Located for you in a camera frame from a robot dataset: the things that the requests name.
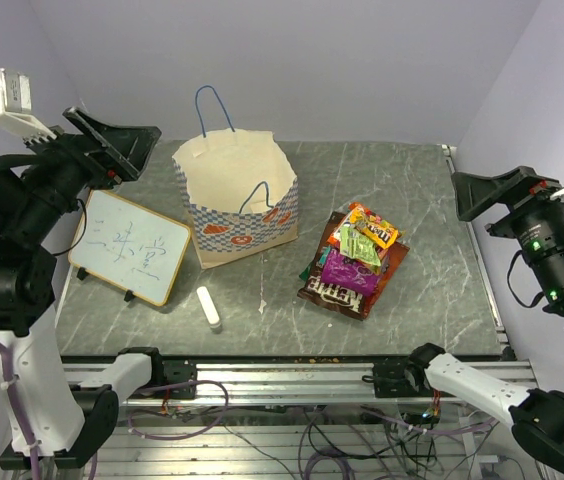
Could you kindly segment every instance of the marble pattern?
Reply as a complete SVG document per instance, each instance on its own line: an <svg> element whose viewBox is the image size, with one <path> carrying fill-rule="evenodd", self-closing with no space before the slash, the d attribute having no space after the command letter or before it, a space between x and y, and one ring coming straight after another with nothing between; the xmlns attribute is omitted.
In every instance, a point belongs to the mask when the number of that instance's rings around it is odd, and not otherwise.
<svg viewBox="0 0 564 480"><path fill-rule="evenodd" d="M161 214L186 217L171 155L158 144L140 181L118 193ZM439 146L281 142L300 182L300 238L203 271L193 245L166 306L125 304L123 292L71 275L57 338L63 354L115 354L156 346L165 354L406 354L425 343L453 353L499 354L490 303L467 226L457 220ZM405 231L409 255L363 322L296 297L333 210L361 201ZM208 327L195 289L208 287L224 330ZM262 314L261 300L266 302Z"/></svg>

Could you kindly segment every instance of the pile of candy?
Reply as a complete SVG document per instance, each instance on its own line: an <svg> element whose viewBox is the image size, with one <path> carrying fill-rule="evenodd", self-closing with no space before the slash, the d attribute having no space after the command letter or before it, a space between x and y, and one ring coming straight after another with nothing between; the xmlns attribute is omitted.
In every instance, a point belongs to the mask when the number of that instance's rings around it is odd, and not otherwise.
<svg viewBox="0 0 564 480"><path fill-rule="evenodd" d="M298 296L363 320L409 251L397 228L360 203L333 212Z"/></svg>

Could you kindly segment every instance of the whiteboard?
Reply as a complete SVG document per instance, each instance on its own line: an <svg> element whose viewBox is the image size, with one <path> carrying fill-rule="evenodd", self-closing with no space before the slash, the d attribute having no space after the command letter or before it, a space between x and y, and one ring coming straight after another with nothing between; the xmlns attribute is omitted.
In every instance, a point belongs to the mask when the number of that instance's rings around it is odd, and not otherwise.
<svg viewBox="0 0 564 480"><path fill-rule="evenodd" d="M69 261L157 306L168 298L191 238L186 225L112 193L91 192L86 233ZM84 216L76 231L82 234Z"/></svg>

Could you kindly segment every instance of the white marker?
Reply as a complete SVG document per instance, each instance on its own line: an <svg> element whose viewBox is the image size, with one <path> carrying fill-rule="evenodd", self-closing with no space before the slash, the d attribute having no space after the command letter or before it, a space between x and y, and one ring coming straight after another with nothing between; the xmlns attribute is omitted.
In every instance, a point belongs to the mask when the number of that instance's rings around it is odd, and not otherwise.
<svg viewBox="0 0 564 480"><path fill-rule="evenodd" d="M222 321L220 320L218 311L215 309L215 305L213 305L209 290L206 287L200 287L197 292L211 330L213 330L213 333L220 333L222 331Z"/></svg>

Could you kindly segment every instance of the blue and white checkered bag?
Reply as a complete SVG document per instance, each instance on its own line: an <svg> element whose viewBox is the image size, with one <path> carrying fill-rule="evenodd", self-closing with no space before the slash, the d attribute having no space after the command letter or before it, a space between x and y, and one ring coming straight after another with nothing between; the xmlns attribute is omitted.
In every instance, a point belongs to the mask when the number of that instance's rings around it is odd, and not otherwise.
<svg viewBox="0 0 564 480"><path fill-rule="evenodd" d="M230 128L205 130L198 107L205 88L215 93ZM173 160L202 268L295 240L298 179L273 133L233 128L210 85L196 92L195 106L202 135L184 143Z"/></svg>

